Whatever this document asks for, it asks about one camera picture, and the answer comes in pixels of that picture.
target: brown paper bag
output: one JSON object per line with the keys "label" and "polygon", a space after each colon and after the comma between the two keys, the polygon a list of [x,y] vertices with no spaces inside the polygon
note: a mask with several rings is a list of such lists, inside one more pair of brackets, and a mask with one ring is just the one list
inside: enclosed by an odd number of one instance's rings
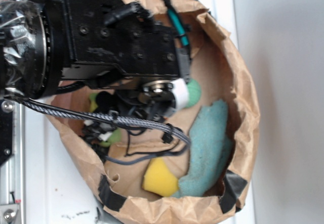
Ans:
{"label": "brown paper bag", "polygon": [[[139,0],[168,22],[163,2]],[[141,188],[148,160],[123,166],[102,164],[96,153],[80,138],[82,121],[49,117],[59,130],[64,146],[80,174],[104,209],[124,223],[219,223],[243,208],[255,163],[259,137],[259,105],[252,78],[239,52],[222,28],[195,0],[171,0],[185,23],[192,27],[189,38],[193,62],[191,76],[201,85],[201,100],[183,109],[168,122],[188,133],[199,109],[223,99],[229,106],[227,135],[235,142],[227,171],[204,197],[161,198]],[[56,96],[51,104],[76,111],[88,111],[89,89]],[[132,139],[131,151],[162,150],[161,133],[151,130]],[[125,159],[126,142],[110,147],[109,155]],[[189,151],[180,157],[165,157],[167,166],[178,178],[186,175]]]}

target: yellow foam object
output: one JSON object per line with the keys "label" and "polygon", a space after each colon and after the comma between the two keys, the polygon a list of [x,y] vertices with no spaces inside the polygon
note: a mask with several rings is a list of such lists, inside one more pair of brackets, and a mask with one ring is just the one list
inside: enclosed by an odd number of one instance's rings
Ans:
{"label": "yellow foam object", "polygon": [[169,171],[162,158],[153,158],[144,175],[143,189],[169,197],[179,190],[178,179]]}

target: teal wire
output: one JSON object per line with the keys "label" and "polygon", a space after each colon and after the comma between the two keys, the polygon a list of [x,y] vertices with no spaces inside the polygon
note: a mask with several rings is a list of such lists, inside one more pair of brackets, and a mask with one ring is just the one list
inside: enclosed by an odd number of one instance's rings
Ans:
{"label": "teal wire", "polygon": [[[185,34],[186,32],[185,32],[183,26],[181,25],[181,22],[180,22],[178,16],[175,14],[175,12],[168,9],[168,14],[169,14],[169,17],[173,23],[173,26],[176,28],[179,35]],[[188,40],[187,36],[181,37],[181,42],[182,42],[183,46],[189,45],[189,40]]]}

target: cable tie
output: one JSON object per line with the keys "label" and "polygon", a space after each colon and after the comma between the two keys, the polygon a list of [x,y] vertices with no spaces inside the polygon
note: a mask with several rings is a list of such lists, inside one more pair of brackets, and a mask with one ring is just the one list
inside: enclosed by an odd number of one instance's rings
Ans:
{"label": "cable tie", "polygon": [[174,126],[171,124],[167,124],[167,126],[170,127],[169,132],[165,132],[162,136],[163,143],[170,144],[173,141],[173,131],[174,131]]}

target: blue sponge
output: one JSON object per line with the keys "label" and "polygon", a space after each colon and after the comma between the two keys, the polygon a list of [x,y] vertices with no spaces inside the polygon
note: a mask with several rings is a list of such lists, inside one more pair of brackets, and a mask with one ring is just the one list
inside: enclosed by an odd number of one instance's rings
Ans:
{"label": "blue sponge", "polygon": [[218,100],[202,107],[190,129],[190,166],[186,176],[179,179],[179,191],[173,197],[201,197],[222,173],[233,143],[225,135],[227,104]]}

